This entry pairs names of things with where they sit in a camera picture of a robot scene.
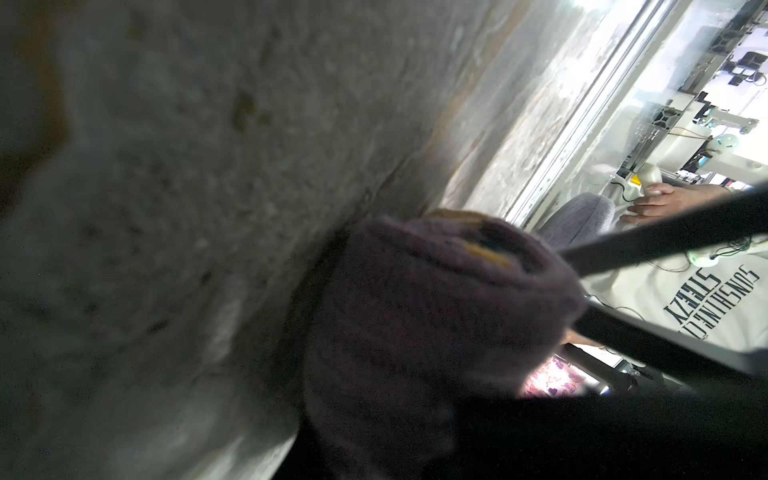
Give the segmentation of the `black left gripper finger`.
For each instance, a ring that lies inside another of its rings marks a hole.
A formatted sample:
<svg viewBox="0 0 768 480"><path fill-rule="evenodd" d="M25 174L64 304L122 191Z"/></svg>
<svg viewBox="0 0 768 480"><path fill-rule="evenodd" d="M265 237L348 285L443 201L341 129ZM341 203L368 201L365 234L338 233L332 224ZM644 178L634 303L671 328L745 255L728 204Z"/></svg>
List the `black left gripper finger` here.
<svg viewBox="0 0 768 480"><path fill-rule="evenodd" d="M764 479L763 392L471 400L434 479Z"/></svg>

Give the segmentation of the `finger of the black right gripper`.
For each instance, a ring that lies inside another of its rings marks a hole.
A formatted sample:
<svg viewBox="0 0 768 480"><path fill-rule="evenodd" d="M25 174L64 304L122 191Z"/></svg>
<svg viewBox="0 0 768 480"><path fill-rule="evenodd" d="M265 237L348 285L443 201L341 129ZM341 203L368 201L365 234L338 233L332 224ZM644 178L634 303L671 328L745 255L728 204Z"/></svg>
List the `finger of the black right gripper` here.
<svg viewBox="0 0 768 480"><path fill-rule="evenodd" d="M687 384L765 384L767 352L735 352L591 303L572 329Z"/></svg>
<svg viewBox="0 0 768 480"><path fill-rule="evenodd" d="M767 187L558 252L581 277L767 232Z"/></svg>

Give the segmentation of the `purple sock tan toe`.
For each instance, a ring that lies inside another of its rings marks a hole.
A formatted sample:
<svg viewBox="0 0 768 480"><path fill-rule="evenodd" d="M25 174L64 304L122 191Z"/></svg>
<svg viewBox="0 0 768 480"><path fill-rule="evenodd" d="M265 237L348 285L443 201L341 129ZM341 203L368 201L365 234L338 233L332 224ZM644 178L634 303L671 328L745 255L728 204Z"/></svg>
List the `purple sock tan toe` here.
<svg viewBox="0 0 768 480"><path fill-rule="evenodd" d="M334 477L420 477L453 450L457 404L518 395L586 306L569 265L503 221L362 221L305 354L305 409Z"/></svg>

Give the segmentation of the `operator bare hand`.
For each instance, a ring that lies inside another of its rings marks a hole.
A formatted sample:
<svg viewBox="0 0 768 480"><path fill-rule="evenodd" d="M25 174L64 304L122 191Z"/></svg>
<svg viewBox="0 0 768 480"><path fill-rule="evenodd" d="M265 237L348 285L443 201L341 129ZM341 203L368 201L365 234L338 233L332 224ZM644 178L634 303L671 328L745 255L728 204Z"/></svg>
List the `operator bare hand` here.
<svg viewBox="0 0 768 480"><path fill-rule="evenodd" d="M646 225L675 216L687 210L722 200L732 194L718 185L673 186L666 183L649 185L646 196L634 200L619 220L629 225Z"/></svg>

